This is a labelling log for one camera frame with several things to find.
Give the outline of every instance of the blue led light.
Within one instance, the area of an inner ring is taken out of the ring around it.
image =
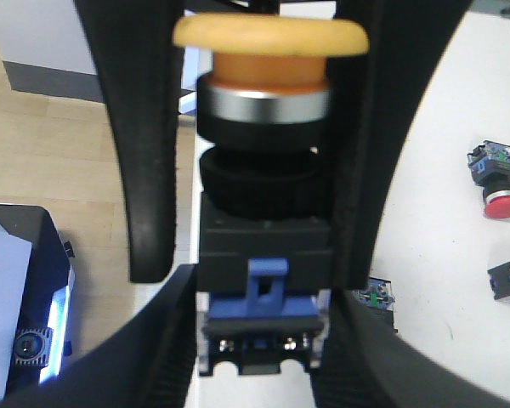
[[[66,321],[70,306],[70,288],[59,289],[53,294],[49,308],[48,327],[53,329],[53,339],[49,351],[49,365],[40,371],[40,383],[49,378],[57,377],[62,363],[62,354],[65,343]]]

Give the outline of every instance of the silver metal ring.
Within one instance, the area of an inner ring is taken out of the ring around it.
[[[485,197],[485,205],[489,204],[496,198],[506,197],[506,196],[510,196],[510,190],[502,190],[502,191],[496,191],[495,193],[491,193],[487,197]]]
[[[330,89],[300,95],[227,89],[212,85],[208,74],[197,85],[197,110],[234,122],[287,124],[319,121],[327,116]]]

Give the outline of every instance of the red button cap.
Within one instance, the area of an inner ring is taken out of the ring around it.
[[[489,218],[510,218],[510,195],[497,197],[485,206],[485,215]]]

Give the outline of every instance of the wooden floor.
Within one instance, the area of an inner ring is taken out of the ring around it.
[[[189,254],[195,135],[190,118],[181,116],[180,123],[176,264]],[[116,331],[157,290],[128,283],[122,188],[105,107],[14,92],[1,58],[0,202],[47,208],[74,246],[69,362]]]

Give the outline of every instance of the red push button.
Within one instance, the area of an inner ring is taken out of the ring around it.
[[[510,195],[492,200],[485,206],[485,215],[489,218],[510,218]]]

